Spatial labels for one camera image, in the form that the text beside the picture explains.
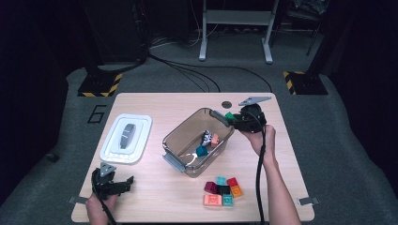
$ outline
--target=human hand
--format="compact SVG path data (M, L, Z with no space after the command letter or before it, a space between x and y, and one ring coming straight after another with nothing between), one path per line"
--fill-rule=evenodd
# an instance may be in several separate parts
M116 200L117 195L111 195L107 200L103 201L111 214L114 212ZM88 198L88 200L85 202L85 208L87 209L87 215L91 225L108 224L108 216L103 211L100 200L97 198L96 194L91 194L90 198Z
M264 161L276 161L275 158L275 135L276 130L272 125L265 125L263 127L266 132L266 153L264 154ZM263 133L251 133L247 131L241 131L241 133L246 136L252 145L254 152L260 156L261 146L263 145Z

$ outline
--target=red block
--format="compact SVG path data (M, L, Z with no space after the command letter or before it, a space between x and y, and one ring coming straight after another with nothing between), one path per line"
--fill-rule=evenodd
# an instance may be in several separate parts
M229 185L229 187L238 186L237 179L235 177L226 180L226 183Z

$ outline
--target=small toy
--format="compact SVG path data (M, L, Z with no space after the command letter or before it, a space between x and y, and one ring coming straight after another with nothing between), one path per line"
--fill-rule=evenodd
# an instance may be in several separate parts
M214 183L212 181L206 182L205 191L209 192L209 193L212 193L212 194L217 194L217 185L216 185L216 183Z
M202 146L206 146L211 142L211 132L208 130L205 130L205 132L202 135Z
M205 195L203 197L204 206L222 206L222 196L221 195Z
M203 145L200 145L199 147L196 148L196 156L204 157L204 156L207 156L207 154L208 154L208 151Z
M221 186L226 186L226 178L223 176L217 176L216 184Z
M222 195L222 205L223 206L232 206L234 205L234 197L230 194Z
M211 147L217 147L217 145L219 145L219 142L220 142L220 140L219 140L219 135L218 134L213 134L213 137L211 138L211 144L210 144L210 146Z
M238 186L237 179L235 177L229 178L228 180L226 180L226 183L230 187Z
M217 194L220 195L231 194L231 187L217 185Z
M240 189L240 186L233 186L231 187L232 195L234 198L240 197L243 195L242 190Z

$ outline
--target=yellow and black hazard tape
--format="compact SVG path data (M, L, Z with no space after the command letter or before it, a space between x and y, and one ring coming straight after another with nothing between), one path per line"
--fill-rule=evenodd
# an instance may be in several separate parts
M112 84L111 88L109 89L109 91L106 92L79 92L78 96L79 97L111 97L117 87L119 86L120 80L122 79L123 74L118 74L115 77L114 83Z
M296 94L296 90L295 87L293 86L292 80L290 80L290 74L305 74L304 72L300 72L300 71L284 71L283 72L283 76L284 76L284 80L286 81L287 84L287 89L289 89L289 92L291 95L295 95Z

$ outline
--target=forearm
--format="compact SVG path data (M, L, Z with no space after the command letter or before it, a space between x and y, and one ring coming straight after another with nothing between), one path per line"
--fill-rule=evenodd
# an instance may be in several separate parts
M292 197L284 183L276 160L265 161L268 182L269 224L301 224Z
M90 225L108 225L108 218L106 219L94 219L90 221Z

